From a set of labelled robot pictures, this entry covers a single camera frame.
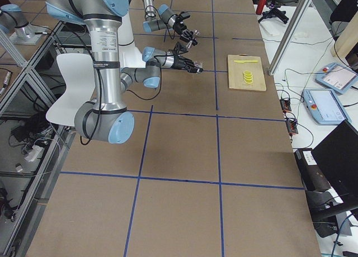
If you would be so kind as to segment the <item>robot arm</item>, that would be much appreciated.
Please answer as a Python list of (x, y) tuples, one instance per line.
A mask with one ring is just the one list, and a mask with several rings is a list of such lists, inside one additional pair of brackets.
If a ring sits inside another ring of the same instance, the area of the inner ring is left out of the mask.
[(48, 109), (46, 119), (73, 126), (91, 141), (122, 144), (131, 136), (135, 121), (122, 95), (134, 83), (158, 88), (163, 68), (201, 73), (202, 66), (185, 57), (197, 44), (197, 31), (184, 24), (187, 12), (174, 13), (167, 5), (142, 0), (145, 32), (171, 28), (179, 42), (169, 51), (146, 47), (134, 41), (129, 3), (131, 0), (46, 0), (48, 14), (59, 21), (84, 25), (91, 45), (88, 54), (61, 54), (58, 67), (65, 81), (62, 96)]
[(190, 13), (182, 11), (174, 13), (166, 4), (162, 4), (159, 8), (155, 8), (154, 0), (142, 0), (145, 21), (143, 22), (143, 29), (145, 32), (154, 32), (162, 29), (172, 29), (179, 35), (180, 40), (186, 43), (189, 49), (197, 45), (198, 30), (189, 30), (184, 23), (184, 20), (190, 18)]

